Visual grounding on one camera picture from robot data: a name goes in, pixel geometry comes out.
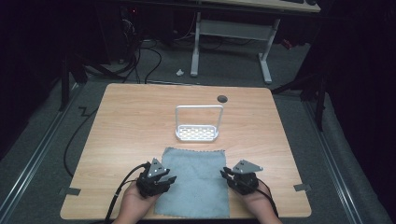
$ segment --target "gray carpet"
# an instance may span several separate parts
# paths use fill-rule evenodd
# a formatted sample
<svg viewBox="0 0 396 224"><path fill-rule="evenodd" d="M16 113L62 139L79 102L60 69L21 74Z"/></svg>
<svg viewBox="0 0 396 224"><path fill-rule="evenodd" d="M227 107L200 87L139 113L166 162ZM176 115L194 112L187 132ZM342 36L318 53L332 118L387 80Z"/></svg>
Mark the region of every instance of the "gray carpet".
<svg viewBox="0 0 396 224"><path fill-rule="evenodd" d="M214 44L204 47L213 48ZM172 48L159 44L155 50L162 55L160 66L151 74L149 80L199 85L267 87L270 89L294 79L302 59L309 47L296 47L286 50L274 45L268 63L273 75L273 84L263 83L260 66L257 62L258 48L261 42L253 42L243 47L222 45L216 50L202 50L200 75L190 77L191 46L174 45ZM141 60L137 66L140 79L158 62L158 55L150 50L141 50ZM178 69L185 75L176 76ZM9 223L90 223L89 220L62 220L60 210L64 196L58 194L60 188L68 187L71 178L64 169L63 155L67 143L73 133L84 121L81 116L86 107L86 113L91 113L99 106L107 83L117 82L108 78L90 77L76 101L67 112L61 128L54 136L49 151L35 173L28 188L16 206ZM135 74L131 74L127 82L135 83ZM321 144L316 135L316 129L311 125L303 104L296 92L287 91L275 96L276 106L290 142L294 159L296 160L301 178L312 189L307 192L312 207L312 215L308 218L282 218L284 223L349 223L344 207L338 197L329 170L324 162ZM50 126L60 106L60 85L52 91L50 98L40 106L31 117L28 127L22 133L18 142L7 156L0 162L0 202L3 202L11 191L19 174L29 161L45 131ZM74 172L81 151L92 126L94 116L81 127L71 142L67 163ZM391 223L381 204L377 201L358 163L353 157L342 130L332 112L331 101L327 98L323 124L325 135L332 148L334 158L350 187L357 207L360 209L364 223ZM217 220L213 223L247 223L236 220Z"/></svg>

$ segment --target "dark background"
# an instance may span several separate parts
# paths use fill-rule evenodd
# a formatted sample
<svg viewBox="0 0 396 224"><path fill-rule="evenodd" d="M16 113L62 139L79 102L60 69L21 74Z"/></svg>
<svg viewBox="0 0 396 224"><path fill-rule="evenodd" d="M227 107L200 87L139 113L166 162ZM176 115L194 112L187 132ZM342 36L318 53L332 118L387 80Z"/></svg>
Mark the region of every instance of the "dark background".
<svg viewBox="0 0 396 224"><path fill-rule="evenodd" d="M292 45L312 44L297 78L328 73L326 91L346 139L380 202L396 221L393 192L396 3L322 0L319 4L322 15L347 16L351 22L319 29L310 22L284 21L276 43L287 39ZM61 61L66 53L77 52L97 63L110 63L125 57L125 42L120 23L113 22L118 19L117 6L95 7L73 1L2 1L0 10L3 158L32 113L49 96L62 72ZM184 34L192 18L192 12L169 9L140 7L138 13L139 18L144 18L139 28L168 45L177 37L173 30ZM314 80L300 88L315 85L318 83Z"/></svg>

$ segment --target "desk leg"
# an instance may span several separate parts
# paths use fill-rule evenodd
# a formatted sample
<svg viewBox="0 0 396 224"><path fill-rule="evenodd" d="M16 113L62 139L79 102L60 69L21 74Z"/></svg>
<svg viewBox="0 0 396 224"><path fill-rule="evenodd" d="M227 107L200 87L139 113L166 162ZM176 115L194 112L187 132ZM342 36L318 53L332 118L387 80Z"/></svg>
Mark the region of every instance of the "desk leg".
<svg viewBox="0 0 396 224"><path fill-rule="evenodd" d="M277 27L279 26L279 23L280 23L280 19L275 20L273 27L271 29L271 32L269 34L267 45L265 46L264 53L259 53L260 65L262 66L262 75L264 76L264 82L266 84L272 83L271 74L270 74L270 71L268 69L268 64L267 64L267 57L268 57L268 53L270 52L271 46L274 42L274 38L275 38Z"/></svg>
<svg viewBox="0 0 396 224"><path fill-rule="evenodd" d="M64 111L67 104L69 103L69 69L67 66L66 56L64 56L64 59L62 60L61 81L62 81L62 105L60 110Z"/></svg>
<svg viewBox="0 0 396 224"><path fill-rule="evenodd" d="M195 23L195 43L194 51L192 52L191 61L191 76L198 76L198 63L199 63L199 35L201 32L201 12L197 12L197 21Z"/></svg>

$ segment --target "floor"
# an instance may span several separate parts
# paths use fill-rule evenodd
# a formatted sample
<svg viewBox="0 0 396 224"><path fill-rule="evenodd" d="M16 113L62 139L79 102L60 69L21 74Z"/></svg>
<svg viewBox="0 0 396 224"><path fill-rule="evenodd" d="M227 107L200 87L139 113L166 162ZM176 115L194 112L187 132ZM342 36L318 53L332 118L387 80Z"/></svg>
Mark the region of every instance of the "floor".
<svg viewBox="0 0 396 224"><path fill-rule="evenodd" d="M133 72L126 83L143 83L146 74L158 64L148 77L148 83L274 89L294 79L309 51L309 45L293 49L274 45L268 57L273 83L268 85L263 82L257 59L262 46L260 41L230 39L229 43L222 44L204 41L199 76L190 77L191 42L180 41L168 47L146 41L137 72ZM114 63L109 68L121 66ZM184 71L183 76L177 76L179 69ZM119 81L95 75L90 75L86 85L72 82L72 103L64 112L58 110L61 85L55 86L49 99L33 114L14 147L0 162L0 202L3 202L0 223L93 222L62 220L59 213L64 195L59 192L71 181L64 163L74 172L92 126L94 114L88 119L85 115L99 106L106 85L113 82ZM306 194L313 211L310 217L282 218L282 221L391 223L343 136L332 111L331 99L326 98L324 132L320 132L312 119L315 102L301 102L298 91L285 91L274 98L301 178L310 186ZM216 223L246 222L216 220Z"/></svg>

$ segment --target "cord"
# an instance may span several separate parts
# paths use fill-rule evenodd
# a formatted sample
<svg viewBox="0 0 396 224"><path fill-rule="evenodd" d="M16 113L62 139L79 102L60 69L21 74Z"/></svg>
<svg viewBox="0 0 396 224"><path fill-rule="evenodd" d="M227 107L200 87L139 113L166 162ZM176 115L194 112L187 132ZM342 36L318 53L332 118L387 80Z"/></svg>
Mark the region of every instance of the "cord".
<svg viewBox="0 0 396 224"><path fill-rule="evenodd" d="M194 37L194 35L188 36L184 39L179 39L178 41L174 41L175 44L179 45L179 46L183 46L183 47L187 47L187 46L191 46L194 44L193 40L190 40L190 38ZM180 42L184 41L187 42L188 44L181 44Z"/></svg>
<svg viewBox="0 0 396 224"><path fill-rule="evenodd" d="M138 170L138 169L140 169L140 168L142 168L142 167L146 167L148 164L149 164L149 163L147 162L147 163L143 163L143 164L140 164L140 165L136 166L136 167L135 167L131 172L129 172L129 174L128 174L127 176L125 176L125 178L122 180L122 182L120 183L120 185L119 185L119 187L117 188L116 192L114 193L113 200L111 200L110 206L108 207L107 215L106 215L106 218L105 218L105 223L106 223L106 224L110 224L110 216L111 216L111 213L113 212L114 205L116 204L116 201L117 201L117 199L119 198L119 195L120 195L120 192L121 192L121 190L122 190L122 187L123 187L126 183L128 183L128 182L134 181L134 180L127 181L127 179L129 178L129 176L131 176L131 174L133 174L136 170Z"/></svg>
<svg viewBox="0 0 396 224"><path fill-rule="evenodd" d="M104 223L105 222L103 220L90 222L90 224L104 224Z"/></svg>
<svg viewBox="0 0 396 224"><path fill-rule="evenodd" d="M174 41L183 40L183 39L190 38L191 36L193 36L193 35L190 35L190 33L191 33L191 30L192 30L192 27L194 26L194 22L195 22L196 16L197 16L197 13L194 12L189 31L185 35L183 35L181 38L174 39Z"/></svg>
<svg viewBox="0 0 396 224"><path fill-rule="evenodd" d="M139 76L139 74L137 73L137 68L134 69L134 72L135 72L135 77L136 77L136 83L137 83L137 84L140 84L140 76Z"/></svg>
<svg viewBox="0 0 396 224"><path fill-rule="evenodd" d="M126 75L126 77L124 78L124 80L122 81L122 83L125 83L126 80L128 79L128 77L132 74L132 72L136 69L137 67L137 63L138 63L138 59L136 59L136 57L134 56L134 67L131 68L131 70L129 71L129 73Z"/></svg>
<svg viewBox="0 0 396 224"><path fill-rule="evenodd" d="M147 39L147 40L143 40L143 42L146 42L146 43L151 42L151 41L153 41L154 44L153 44L152 46L145 47L145 49L154 49L155 47L157 47L158 41L157 41L156 39Z"/></svg>
<svg viewBox="0 0 396 224"><path fill-rule="evenodd" d="M77 133L79 132L79 130L81 129L82 125L85 124L85 122L87 122L87 120L92 117L92 115L94 115L97 111L98 111L99 107L96 108L95 110L93 110L91 112L91 114L89 114L87 116L87 118L84 119L84 121L82 121L82 123L78 126L78 128L75 130L75 132L73 133L72 137L70 138L69 142L67 143L66 149L64 150L64 169L66 170L66 172L73 178L73 173L70 171L69 167L67 166L67 162L66 162L66 156L67 156L67 151L73 141L73 139L76 137Z"/></svg>
<svg viewBox="0 0 396 224"><path fill-rule="evenodd" d="M232 44L232 45L238 45L238 46L245 46L245 45L250 44L250 43L253 42L253 41L256 42L257 40L249 39L249 40L247 40L247 41L245 41L245 42L243 42L243 43L238 43L238 42L235 42L235 41L231 41L231 40L224 39L224 42L225 42L225 43L227 43L227 44Z"/></svg>
<svg viewBox="0 0 396 224"><path fill-rule="evenodd" d="M272 206L272 208L273 208L273 210L274 210L275 215L276 215L277 217L279 217L279 214L278 214L277 209L276 209L275 202L274 202L274 200L273 200L270 196L268 196L268 194L264 193L264 192L263 192L262 190L260 190L260 189L254 189L253 187L247 185L247 184L244 183L243 181L238 181L237 184L241 184L241 185L243 185L244 187L247 187L248 189L255 190L255 191L259 192L260 194L264 195L264 197L267 198L268 201L270 201L270 204L271 204L271 206Z"/></svg>
<svg viewBox="0 0 396 224"><path fill-rule="evenodd" d="M163 60L163 57L161 56L161 54L155 50L155 49L146 49L146 50L151 50L153 52L155 52L156 54L158 54L158 56L160 57L160 60L158 61L157 65L155 65L155 67L153 69L151 69L151 71L149 71L149 73L146 75L145 77L145 84L148 84L148 79L149 79L149 75L151 75L152 72L154 72L155 69L158 68L158 66L160 66L161 61Z"/></svg>
<svg viewBox="0 0 396 224"><path fill-rule="evenodd" d="M205 47L203 47L201 44L200 44L200 48L201 48L201 49L206 49L206 50L218 49L219 47L222 46L223 41L224 41L224 38L221 37L221 38L219 39L219 44L218 44L217 46L215 46L214 48L205 48Z"/></svg>
<svg viewBox="0 0 396 224"><path fill-rule="evenodd" d="M109 71L109 72L111 72L114 76L117 76L117 75L119 75L121 73L124 73L124 72L130 70L130 69L133 69L134 66L135 66L134 62L135 62L135 56L133 55L131 60L130 60L130 62L125 67L121 68L120 70ZM94 72L94 71L92 71L89 67L85 66L84 68L85 68L85 71L87 73L91 74L91 75L94 75L94 76L102 76L102 75L104 75L104 73L102 73L102 72Z"/></svg>

